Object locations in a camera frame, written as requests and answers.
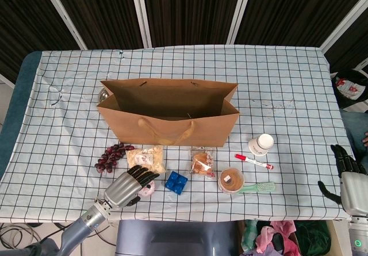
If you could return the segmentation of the brown paper bag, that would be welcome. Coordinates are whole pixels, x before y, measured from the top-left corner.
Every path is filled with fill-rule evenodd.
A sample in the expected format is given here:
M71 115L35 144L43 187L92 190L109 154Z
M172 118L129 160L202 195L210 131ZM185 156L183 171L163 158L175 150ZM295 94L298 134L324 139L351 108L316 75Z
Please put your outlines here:
M136 78L101 82L97 106L119 141L222 147L239 118L237 84L199 79Z

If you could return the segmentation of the clear jar of cookies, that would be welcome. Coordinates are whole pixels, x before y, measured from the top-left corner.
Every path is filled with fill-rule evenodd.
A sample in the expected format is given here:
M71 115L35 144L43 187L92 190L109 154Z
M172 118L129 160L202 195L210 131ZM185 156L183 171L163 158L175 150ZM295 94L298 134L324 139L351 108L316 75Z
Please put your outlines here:
M218 186L223 193L239 193L244 186L244 175L236 168L223 170L218 178Z

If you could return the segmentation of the cardboard box of clothes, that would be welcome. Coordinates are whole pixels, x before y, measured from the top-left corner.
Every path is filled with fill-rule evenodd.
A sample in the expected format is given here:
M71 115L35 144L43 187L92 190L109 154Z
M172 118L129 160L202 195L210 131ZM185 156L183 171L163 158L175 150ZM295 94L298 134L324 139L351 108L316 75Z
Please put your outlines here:
M238 228L239 232L241 233L241 237L244 231L244 221L238 222ZM347 235L347 224L343 221L326 221L327 227L329 230L329 233L331 234L331 249L330 251L324 255L324 256L344 256L344 255L351 255L350 249L348 248L348 235ZM257 230L258 235L260 234L260 231L262 227L269 226L271 221L258 221L257 223ZM298 240L296 237L296 232L294 233L294 241L298 244ZM256 245L255 248L244 252L241 247L241 241L240 241L240 256L263 256L259 255L256 252Z

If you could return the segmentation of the packaged round bread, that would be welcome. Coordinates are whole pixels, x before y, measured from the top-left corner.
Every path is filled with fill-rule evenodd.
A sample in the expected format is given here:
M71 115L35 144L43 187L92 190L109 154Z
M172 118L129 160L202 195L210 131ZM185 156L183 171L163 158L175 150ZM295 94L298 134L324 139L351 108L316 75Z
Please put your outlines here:
M215 178L214 172L214 148L191 147L190 149L190 173Z

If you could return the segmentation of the blue checkered tablecloth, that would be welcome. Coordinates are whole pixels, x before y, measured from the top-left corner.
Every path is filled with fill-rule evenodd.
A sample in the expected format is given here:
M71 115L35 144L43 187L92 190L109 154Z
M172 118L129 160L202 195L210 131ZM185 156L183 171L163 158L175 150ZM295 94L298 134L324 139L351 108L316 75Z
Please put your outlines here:
M240 112L215 171L235 167L248 183L271 181L270 194L224 194L213 179L190 175L181 195L164 187L110 220L230 221L346 219L317 183L339 192L331 145L349 148L328 64L316 48L192 45L138 50L43 51L23 61L0 134L0 223L74 221L127 169L94 165L117 142L100 115L104 79L205 79L237 84ZM274 145L255 156L248 141ZM235 154L271 164L272 170Z

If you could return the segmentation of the pink garment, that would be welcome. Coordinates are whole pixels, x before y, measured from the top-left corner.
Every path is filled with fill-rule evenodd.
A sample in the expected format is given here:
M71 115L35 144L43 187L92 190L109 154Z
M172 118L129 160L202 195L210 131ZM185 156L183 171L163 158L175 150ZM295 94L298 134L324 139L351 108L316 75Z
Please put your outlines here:
M293 239L295 232L294 221L272 221L269 226L262 227L256 237L256 252L263 256L301 256Z

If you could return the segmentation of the person's leg in jeans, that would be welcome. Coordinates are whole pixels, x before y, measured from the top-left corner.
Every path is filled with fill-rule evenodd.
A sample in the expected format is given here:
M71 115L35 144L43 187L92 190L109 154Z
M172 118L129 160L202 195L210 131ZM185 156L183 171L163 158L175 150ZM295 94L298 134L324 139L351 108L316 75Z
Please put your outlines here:
M368 132L368 113L341 110L340 114L355 157L358 159L368 156L368 147L362 143Z

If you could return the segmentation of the blue building block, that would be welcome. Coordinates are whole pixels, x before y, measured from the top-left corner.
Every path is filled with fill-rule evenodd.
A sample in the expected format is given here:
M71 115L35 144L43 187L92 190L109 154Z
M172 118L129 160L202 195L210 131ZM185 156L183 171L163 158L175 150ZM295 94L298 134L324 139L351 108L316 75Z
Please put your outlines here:
M188 181L188 178L180 175L179 173L172 171L168 180L165 183L165 187L170 191L181 195L183 189Z

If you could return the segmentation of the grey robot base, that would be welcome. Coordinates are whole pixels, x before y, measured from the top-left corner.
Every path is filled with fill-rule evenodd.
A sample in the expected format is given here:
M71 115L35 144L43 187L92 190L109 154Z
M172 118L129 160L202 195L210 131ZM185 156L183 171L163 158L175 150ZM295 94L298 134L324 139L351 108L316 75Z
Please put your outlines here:
M122 220L115 256L239 256L237 224Z

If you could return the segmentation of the teal plaid cloth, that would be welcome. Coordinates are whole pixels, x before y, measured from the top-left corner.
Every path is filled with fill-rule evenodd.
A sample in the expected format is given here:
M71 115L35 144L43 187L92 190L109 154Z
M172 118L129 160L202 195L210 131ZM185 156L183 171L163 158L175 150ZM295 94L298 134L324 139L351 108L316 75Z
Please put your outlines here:
M255 240L258 236L257 220L245 220L244 231L241 238L241 247L244 252L255 248Z

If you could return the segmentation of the dark green garment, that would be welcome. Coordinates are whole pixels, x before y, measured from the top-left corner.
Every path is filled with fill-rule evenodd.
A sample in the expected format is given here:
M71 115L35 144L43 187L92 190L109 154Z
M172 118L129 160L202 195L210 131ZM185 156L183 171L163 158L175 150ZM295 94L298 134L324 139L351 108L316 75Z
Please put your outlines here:
M325 220L296 220L296 237L302 256L324 256L331 249L331 234Z

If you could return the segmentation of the clear snack packet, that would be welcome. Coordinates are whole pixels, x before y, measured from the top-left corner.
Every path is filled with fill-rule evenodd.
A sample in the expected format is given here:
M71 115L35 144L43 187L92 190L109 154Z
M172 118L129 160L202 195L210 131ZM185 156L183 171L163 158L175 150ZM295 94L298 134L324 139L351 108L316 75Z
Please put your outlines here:
M163 146L153 146L149 148L141 148L129 150L126 152L128 167L140 165L146 167L154 173L165 173L166 169L163 164Z

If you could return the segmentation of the pink round snack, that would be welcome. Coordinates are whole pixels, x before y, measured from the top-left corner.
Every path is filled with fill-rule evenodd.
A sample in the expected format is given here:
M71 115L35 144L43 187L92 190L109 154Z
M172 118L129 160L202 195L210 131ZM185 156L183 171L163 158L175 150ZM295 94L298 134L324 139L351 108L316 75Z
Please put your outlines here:
M148 196L151 196L154 191L155 191L155 181L152 180L147 186L143 187L138 192L138 195L140 197L148 197Z

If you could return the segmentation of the white paper cup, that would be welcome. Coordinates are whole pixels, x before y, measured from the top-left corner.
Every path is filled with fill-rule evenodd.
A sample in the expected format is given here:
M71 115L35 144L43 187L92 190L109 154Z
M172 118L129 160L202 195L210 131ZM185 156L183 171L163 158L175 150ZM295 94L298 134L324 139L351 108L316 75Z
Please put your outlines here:
M273 145L274 139L267 133L263 133L248 141L248 148L255 156L266 155Z

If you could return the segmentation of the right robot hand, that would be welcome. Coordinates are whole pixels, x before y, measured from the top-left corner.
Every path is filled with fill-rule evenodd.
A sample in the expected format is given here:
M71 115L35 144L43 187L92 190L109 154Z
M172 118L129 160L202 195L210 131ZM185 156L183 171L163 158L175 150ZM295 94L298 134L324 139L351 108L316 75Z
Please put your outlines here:
M332 145L331 149L338 168L340 195L328 191L322 181L317 183L320 191L350 216L368 217L368 172L342 146Z

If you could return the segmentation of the dark screen panel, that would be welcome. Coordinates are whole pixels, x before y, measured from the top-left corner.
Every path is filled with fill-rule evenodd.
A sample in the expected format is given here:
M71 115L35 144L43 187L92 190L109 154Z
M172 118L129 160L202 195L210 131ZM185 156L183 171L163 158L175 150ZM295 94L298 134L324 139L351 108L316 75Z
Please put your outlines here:
M320 46L331 73L368 66L368 0L359 0Z
M319 47L359 0L248 0L235 44Z
M0 0L0 75L10 82L33 51L79 48L51 0Z
M81 49L147 48L140 0L50 0Z
M133 0L144 48L234 44L248 0Z

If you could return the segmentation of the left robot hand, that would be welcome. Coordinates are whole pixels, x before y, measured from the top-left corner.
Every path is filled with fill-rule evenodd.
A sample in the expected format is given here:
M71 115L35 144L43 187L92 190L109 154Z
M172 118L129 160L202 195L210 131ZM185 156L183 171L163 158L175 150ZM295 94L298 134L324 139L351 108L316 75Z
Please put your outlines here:
M122 173L104 192L104 202L110 209L131 206L140 200L139 191L160 176L140 165Z

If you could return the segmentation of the red and white marker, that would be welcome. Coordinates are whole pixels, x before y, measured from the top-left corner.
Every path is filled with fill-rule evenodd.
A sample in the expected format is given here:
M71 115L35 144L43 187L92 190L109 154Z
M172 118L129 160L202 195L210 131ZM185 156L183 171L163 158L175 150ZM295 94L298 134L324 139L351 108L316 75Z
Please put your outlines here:
M244 162L252 163L252 164L260 166L260 167L264 167L264 168L269 169L269 170L272 170L274 168L274 166L271 165L271 164L262 163L262 162L254 160L254 159L250 159L249 157L247 157L245 155L235 154L235 158L239 159L241 161L244 161Z

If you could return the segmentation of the green plastic brush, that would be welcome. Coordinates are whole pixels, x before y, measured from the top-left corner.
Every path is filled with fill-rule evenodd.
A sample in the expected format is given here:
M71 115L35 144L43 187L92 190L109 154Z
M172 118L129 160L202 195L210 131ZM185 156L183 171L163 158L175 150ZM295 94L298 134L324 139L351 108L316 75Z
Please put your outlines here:
M238 193L270 193L275 191L275 183L260 182L253 185L244 185Z

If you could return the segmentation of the black bag with red print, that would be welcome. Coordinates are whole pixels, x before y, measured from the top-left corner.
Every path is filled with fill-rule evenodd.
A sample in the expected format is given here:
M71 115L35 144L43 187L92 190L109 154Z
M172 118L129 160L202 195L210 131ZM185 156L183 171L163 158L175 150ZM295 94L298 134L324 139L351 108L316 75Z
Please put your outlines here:
M331 79L339 108L368 100L368 76L353 69L336 73Z

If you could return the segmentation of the purple grape bunch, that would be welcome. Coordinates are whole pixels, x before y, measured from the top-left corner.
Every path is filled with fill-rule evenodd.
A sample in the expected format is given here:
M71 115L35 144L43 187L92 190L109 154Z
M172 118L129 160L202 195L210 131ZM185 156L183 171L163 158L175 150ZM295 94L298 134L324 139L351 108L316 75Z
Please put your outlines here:
M102 174L104 171L107 173L111 173L113 169L117 166L118 161L126 155L127 151L134 149L134 146L125 145L122 142L110 146L105 150L105 153L101 155L94 167L100 174Z

